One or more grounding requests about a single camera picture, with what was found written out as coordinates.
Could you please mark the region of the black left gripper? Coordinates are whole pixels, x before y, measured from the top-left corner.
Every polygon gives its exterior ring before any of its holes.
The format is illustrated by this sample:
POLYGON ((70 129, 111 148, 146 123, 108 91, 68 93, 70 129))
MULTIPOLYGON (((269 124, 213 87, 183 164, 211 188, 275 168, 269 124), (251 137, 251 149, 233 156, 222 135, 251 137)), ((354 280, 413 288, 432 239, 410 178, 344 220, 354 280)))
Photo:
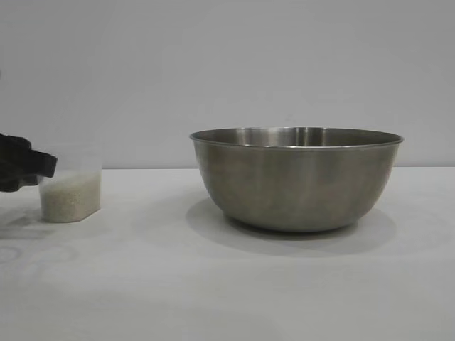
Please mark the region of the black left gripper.
POLYGON ((32 148, 28 139, 1 134, 1 193, 36 186, 41 178, 52 178, 58 158, 32 148))

